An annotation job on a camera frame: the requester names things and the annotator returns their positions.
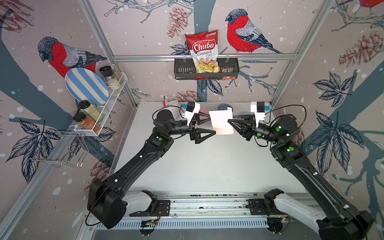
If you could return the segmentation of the pink square paper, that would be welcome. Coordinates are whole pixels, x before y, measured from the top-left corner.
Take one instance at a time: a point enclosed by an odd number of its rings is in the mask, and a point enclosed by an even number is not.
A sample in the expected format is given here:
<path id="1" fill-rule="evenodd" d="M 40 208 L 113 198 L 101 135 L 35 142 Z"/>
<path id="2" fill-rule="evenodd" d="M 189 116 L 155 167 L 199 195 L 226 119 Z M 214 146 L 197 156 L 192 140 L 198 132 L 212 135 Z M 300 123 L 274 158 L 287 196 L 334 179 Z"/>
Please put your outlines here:
<path id="1" fill-rule="evenodd" d="M 232 135 L 234 128 L 228 123 L 228 120 L 233 118 L 232 108 L 220 111 L 209 111 L 213 130 L 216 135 Z"/>

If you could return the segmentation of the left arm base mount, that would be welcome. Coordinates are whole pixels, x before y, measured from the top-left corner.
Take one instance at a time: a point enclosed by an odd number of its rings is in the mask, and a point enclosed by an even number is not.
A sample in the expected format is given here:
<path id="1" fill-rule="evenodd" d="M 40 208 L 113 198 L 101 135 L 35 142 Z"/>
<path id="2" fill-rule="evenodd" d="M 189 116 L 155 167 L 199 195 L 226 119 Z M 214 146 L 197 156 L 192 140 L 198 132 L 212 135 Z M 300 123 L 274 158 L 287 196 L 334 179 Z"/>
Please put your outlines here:
<path id="1" fill-rule="evenodd" d="M 158 200 L 158 197 L 148 190 L 127 195 L 127 202 L 127 213 L 130 217 L 150 217 L 156 213 L 165 217 L 170 215 L 171 201 Z"/>

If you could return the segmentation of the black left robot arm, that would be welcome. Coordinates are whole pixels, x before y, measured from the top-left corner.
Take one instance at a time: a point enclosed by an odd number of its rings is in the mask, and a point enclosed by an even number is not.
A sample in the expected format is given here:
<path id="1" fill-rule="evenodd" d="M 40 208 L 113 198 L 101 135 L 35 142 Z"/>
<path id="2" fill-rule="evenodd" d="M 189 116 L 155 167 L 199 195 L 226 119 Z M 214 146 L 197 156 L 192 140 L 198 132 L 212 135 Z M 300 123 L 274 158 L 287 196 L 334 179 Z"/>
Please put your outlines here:
<path id="1" fill-rule="evenodd" d="M 139 176 L 160 159 L 174 143 L 173 135 L 189 135 L 196 144 L 214 136 L 216 131 L 196 128 L 210 121 L 202 112 L 193 113 L 191 119 L 176 121 L 171 111 L 162 109 L 153 123 L 152 134 L 142 149 L 122 168 L 105 180 L 94 180 L 89 189 L 87 209 L 107 229 L 115 227 L 124 217 L 132 201 L 124 201 L 127 190 Z"/>

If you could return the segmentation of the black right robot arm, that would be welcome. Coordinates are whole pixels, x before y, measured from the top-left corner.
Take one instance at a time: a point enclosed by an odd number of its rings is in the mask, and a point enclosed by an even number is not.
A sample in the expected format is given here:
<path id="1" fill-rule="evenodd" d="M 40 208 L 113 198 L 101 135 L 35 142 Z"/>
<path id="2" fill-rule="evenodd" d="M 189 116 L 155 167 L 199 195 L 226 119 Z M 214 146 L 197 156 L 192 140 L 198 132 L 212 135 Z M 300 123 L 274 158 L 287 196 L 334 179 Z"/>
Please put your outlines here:
<path id="1" fill-rule="evenodd" d="M 359 211 L 343 198 L 315 169 L 306 154 L 293 142 L 299 133 L 296 118 L 289 114 L 278 118 L 272 126 L 257 123 L 254 115 L 238 116 L 228 123 L 247 141 L 251 137 L 263 139 L 273 146 L 272 156 L 287 169 L 320 206 L 317 211 L 290 198 L 279 189 L 264 195 L 269 215 L 281 212 L 294 217 L 323 240 L 362 240 L 367 238 L 374 218 L 367 211 Z"/>

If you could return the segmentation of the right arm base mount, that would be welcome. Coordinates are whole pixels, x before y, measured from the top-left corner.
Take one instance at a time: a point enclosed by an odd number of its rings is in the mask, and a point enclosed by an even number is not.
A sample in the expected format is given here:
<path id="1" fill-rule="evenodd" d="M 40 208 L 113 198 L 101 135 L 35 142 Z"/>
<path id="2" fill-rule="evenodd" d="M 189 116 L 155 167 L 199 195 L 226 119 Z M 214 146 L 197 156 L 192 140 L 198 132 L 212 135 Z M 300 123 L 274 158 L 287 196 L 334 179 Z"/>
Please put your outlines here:
<path id="1" fill-rule="evenodd" d="M 278 210 L 274 200 L 284 192 L 280 189 L 273 189 L 264 194 L 263 199 L 248 199 L 246 208 L 250 210 L 252 216 L 254 215 L 286 215 L 286 213 Z"/>

